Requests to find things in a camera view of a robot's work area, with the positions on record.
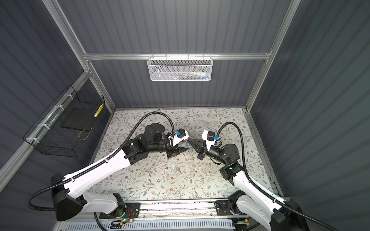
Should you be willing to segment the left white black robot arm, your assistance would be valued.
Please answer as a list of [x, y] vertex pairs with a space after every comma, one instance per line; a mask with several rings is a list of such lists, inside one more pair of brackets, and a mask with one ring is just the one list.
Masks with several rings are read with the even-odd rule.
[[69, 180], [68, 183], [52, 190], [52, 201], [57, 221], [66, 221], [81, 213], [104, 213], [116, 218], [128, 219], [130, 212], [118, 193], [93, 195], [88, 190], [113, 173], [132, 166], [148, 157], [151, 152], [166, 152], [168, 158], [177, 156], [187, 149], [178, 144], [189, 138], [184, 129], [174, 134], [165, 133], [159, 123], [146, 126], [144, 133], [136, 136], [122, 147], [117, 154], [111, 153], [79, 171], [65, 175], [54, 175], [51, 182]]

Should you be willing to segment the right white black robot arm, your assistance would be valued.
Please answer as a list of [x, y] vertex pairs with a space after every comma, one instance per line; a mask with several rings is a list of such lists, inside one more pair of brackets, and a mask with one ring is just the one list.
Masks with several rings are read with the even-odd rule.
[[192, 139], [189, 143], [198, 152], [199, 159], [207, 156], [224, 164], [220, 168], [222, 177], [239, 189], [228, 198], [233, 213], [244, 213], [269, 231], [309, 230], [305, 219], [293, 212], [300, 211], [296, 202], [286, 202], [245, 174], [236, 145], [226, 144], [219, 148], [210, 141]]

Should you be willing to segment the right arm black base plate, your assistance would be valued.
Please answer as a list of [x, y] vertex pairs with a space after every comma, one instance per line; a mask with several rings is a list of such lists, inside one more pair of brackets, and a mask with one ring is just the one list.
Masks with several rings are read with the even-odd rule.
[[218, 216], [247, 216], [247, 214], [239, 211], [236, 205], [230, 203], [228, 200], [216, 200], [214, 206]]

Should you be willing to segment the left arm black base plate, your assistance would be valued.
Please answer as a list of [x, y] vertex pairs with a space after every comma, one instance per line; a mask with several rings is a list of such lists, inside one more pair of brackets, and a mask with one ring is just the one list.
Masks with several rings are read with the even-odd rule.
[[125, 203], [124, 206], [118, 206], [110, 214], [100, 213], [100, 219], [134, 219], [138, 218], [140, 212], [140, 203]]

